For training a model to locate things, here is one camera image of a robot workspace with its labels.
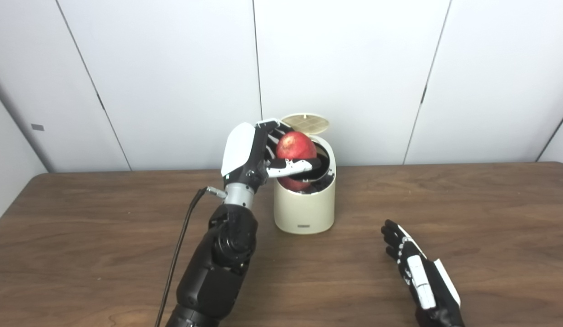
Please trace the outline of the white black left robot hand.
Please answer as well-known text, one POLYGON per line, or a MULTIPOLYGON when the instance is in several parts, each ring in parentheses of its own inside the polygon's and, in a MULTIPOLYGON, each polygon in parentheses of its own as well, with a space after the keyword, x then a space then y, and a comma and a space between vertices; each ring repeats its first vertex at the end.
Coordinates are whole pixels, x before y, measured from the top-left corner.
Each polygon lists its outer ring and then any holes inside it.
POLYGON ((269 178, 307 176, 321 170, 319 158, 285 159, 275 155, 281 137, 293 128, 279 119, 236 126, 227 138, 221 176, 224 186, 239 183, 258 191, 269 178))

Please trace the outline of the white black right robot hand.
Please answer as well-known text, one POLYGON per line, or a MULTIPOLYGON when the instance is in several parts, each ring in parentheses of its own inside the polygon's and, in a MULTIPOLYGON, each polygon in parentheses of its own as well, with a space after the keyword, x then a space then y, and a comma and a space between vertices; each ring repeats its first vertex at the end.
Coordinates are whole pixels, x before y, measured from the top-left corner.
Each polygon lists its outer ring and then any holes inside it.
POLYGON ((414 238, 389 219, 381 227, 385 252, 396 262, 416 304, 421 327, 464 327, 461 298, 440 259, 431 260, 414 238))

